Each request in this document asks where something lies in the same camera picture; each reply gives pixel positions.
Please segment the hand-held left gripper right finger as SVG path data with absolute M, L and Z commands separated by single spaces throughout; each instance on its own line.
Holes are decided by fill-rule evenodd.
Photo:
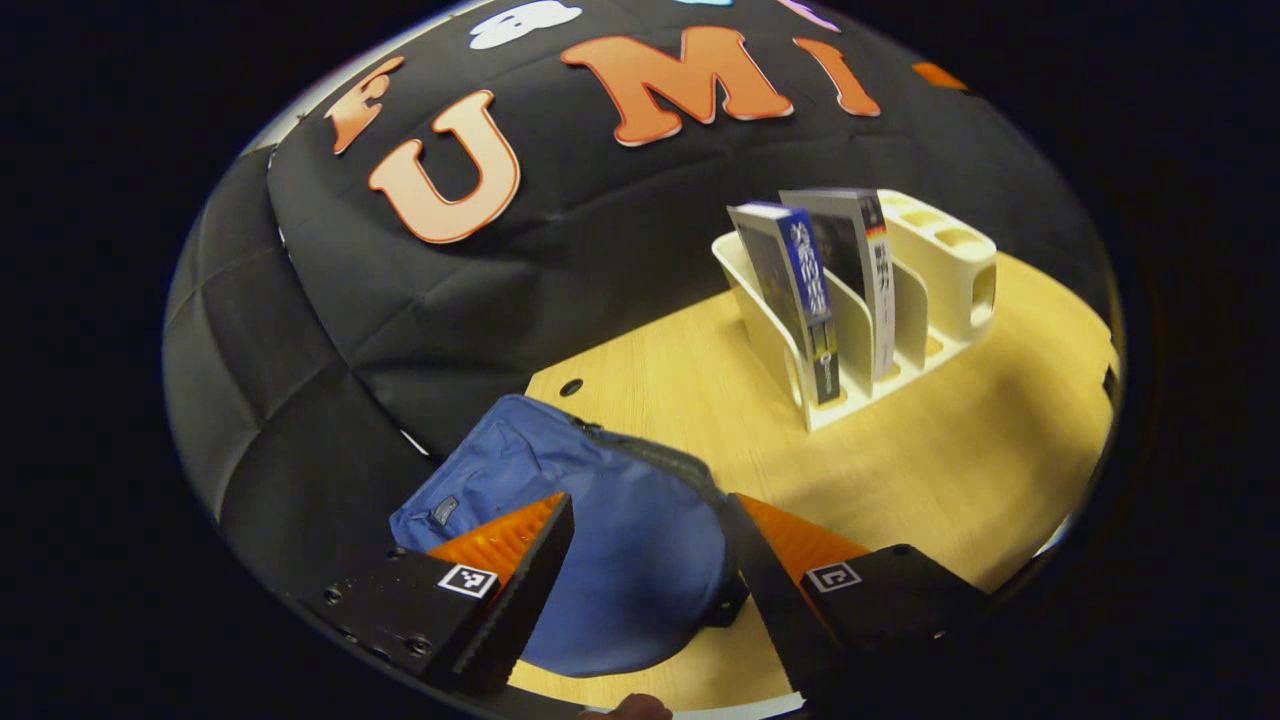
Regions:
M 790 685 L 806 701 L 938 675 L 987 592 L 909 543 L 872 550 L 745 493 L 722 527 Z

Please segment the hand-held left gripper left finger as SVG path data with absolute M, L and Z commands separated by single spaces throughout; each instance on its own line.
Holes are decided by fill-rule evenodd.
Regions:
M 561 574 L 573 501 L 553 493 L 428 552 L 403 547 L 300 605 L 348 644 L 442 691 L 507 685 Z

